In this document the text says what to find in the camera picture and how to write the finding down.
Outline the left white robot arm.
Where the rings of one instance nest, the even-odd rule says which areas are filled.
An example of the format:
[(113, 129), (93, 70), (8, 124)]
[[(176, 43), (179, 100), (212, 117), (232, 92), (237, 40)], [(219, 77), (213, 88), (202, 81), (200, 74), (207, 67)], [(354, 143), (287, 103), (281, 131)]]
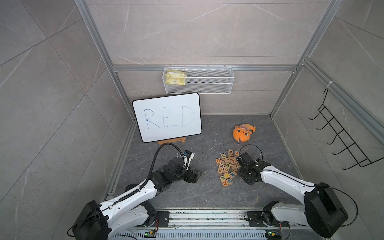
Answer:
[(107, 240), (136, 226), (150, 226), (156, 220), (157, 211), (149, 200), (168, 190), (173, 183), (185, 181), (195, 184), (202, 171), (190, 168), (194, 153), (184, 151), (167, 165), (154, 171), (162, 144), (157, 149), (144, 181), (130, 185), (125, 193), (101, 203), (87, 203), (67, 235), (76, 240)]

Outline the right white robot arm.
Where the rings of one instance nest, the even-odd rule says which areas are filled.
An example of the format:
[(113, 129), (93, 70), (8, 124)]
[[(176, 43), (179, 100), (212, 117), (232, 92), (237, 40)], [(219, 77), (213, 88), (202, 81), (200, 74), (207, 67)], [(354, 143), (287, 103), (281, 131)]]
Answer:
[(341, 227), (347, 227), (349, 215), (336, 195), (337, 189), (326, 183), (314, 184), (284, 173), (248, 153), (236, 158), (238, 175), (248, 185), (262, 182), (272, 185), (300, 202), (298, 205), (272, 201), (263, 208), (264, 225), (274, 227), (283, 222), (310, 227), (323, 238), (331, 238)]

